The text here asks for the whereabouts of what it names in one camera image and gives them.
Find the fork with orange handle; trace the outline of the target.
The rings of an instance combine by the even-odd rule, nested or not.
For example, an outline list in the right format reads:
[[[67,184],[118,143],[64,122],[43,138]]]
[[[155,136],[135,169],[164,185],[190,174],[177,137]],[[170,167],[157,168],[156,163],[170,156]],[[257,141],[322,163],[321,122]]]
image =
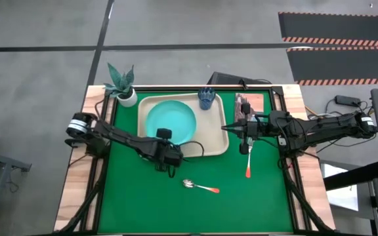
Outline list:
[[[250,178],[251,177],[251,151],[253,149],[253,139],[251,137],[247,139],[247,145],[248,145],[248,159],[247,159],[247,168],[245,172],[245,177]]]

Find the black striped-edge floor mat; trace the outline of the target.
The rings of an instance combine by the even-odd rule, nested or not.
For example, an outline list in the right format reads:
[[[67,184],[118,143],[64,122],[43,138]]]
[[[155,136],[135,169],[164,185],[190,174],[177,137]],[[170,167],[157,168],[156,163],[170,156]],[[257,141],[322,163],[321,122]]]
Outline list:
[[[287,49],[300,86],[378,85],[378,47]]]
[[[378,47],[378,16],[279,12],[278,19],[285,42]]]

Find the green table mat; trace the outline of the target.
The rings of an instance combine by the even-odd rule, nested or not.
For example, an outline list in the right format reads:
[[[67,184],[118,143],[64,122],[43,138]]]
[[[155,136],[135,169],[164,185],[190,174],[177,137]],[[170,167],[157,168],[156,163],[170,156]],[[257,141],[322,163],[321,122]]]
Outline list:
[[[293,230],[276,141],[255,142],[251,177],[240,140],[229,135],[218,156],[189,158],[170,178],[126,146],[113,143],[98,230],[100,233],[267,233]],[[213,193],[195,184],[220,189]]]

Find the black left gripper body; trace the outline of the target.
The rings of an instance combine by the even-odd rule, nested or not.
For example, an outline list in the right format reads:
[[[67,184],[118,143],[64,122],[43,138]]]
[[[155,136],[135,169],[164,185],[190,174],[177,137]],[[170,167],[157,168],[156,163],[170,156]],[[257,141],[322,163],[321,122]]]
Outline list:
[[[141,141],[149,149],[141,153],[141,157],[147,161],[160,165],[179,167],[183,161],[183,153],[180,148],[165,139],[143,139]]]

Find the spoon with orange handle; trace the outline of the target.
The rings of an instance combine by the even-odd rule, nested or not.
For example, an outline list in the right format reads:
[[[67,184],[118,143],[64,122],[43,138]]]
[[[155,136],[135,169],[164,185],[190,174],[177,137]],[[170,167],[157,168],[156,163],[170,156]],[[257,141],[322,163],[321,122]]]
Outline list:
[[[218,188],[213,188],[213,187],[205,187],[205,186],[200,186],[200,185],[197,185],[195,184],[193,181],[189,180],[189,179],[184,179],[182,181],[184,187],[187,187],[187,188],[195,188],[195,187],[198,187],[198,188],[202,188],[202,189],[205,189],[207,191],[211,191],[213,193],[220,193],[220,189]]]

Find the blue faceted cup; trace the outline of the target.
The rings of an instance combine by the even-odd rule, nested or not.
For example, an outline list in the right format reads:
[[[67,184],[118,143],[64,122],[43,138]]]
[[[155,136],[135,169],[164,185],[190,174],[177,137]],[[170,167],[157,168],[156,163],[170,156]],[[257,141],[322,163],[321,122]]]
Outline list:
[[[202,110],[208,110],[211,108],[215,99],[216,92],[211,87],[204,87],[198,91],[199,107]]]

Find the beige plastic tray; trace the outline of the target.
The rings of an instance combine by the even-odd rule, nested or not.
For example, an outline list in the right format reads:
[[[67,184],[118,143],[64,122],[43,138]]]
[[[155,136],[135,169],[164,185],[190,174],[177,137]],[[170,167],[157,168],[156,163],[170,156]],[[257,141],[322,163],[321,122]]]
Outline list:
[[[227,132],[221,129],[226,124],[224,105],[219,95],[215,96],[212,106],[202,110],[196,93],[172,94],[163,96],[148,96],[138,105],[137,135],[146,137],[145,121],[148,112],[158,103],[166,100],[177,100],[192,108],[196,116],[196,131],[194,137],[180,146],[185,157],[200,157],[220,155],[229,146]]]

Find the teal round plate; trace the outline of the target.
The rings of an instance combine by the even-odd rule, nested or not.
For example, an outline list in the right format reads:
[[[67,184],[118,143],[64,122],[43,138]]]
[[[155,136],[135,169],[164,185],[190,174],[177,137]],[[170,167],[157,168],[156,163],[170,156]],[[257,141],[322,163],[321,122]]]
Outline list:
[[[166,100],[156,104],[147,114],[146,135],[156,137],[159,128],[172,132],[169,139],[174,144],[190,141],[196,131],[196,116],[188,105],[177,100]]]

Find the black power adapter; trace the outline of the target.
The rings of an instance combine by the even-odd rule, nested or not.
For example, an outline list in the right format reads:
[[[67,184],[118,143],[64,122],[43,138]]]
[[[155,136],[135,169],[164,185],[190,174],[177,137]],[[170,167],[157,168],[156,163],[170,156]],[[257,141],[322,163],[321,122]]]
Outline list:
[[[352,107],[358,107],[361,103],[361,99],[350,96],[336,95],[334,100],[336,104]]]

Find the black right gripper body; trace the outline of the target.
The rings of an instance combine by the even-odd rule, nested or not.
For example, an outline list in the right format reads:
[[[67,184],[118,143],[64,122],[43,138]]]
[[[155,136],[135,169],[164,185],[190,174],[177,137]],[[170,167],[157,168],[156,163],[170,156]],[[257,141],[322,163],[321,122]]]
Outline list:
[[[240,119],[241,138],[258,140],[260,137],[269,136],[268,123],[262,121],[248,121]]]

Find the white plant pot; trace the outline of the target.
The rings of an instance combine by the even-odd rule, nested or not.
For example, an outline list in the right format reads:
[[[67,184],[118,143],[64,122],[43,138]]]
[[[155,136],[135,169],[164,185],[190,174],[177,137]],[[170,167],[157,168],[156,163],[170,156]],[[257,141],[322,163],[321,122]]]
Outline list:
[[[133,88],[130,90],[130,94],[128,94],[126,98],[122,98],[120,95],[117,95],[116,98],[119,103],[126,108],[134,106],[138,100],[137,92]]]

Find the green snake plant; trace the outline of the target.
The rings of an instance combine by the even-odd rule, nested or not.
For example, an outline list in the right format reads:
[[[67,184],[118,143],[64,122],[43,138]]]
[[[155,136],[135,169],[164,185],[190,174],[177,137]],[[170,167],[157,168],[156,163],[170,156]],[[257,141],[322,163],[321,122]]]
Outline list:
[[[135,80],[134,66],[127,73],[120,74],[113,65],[108,63],[108,70],[113,83],[112,85],[109,83],[104,84],[108,95],[121,99],[130,98],[133,93],[133,83]]]

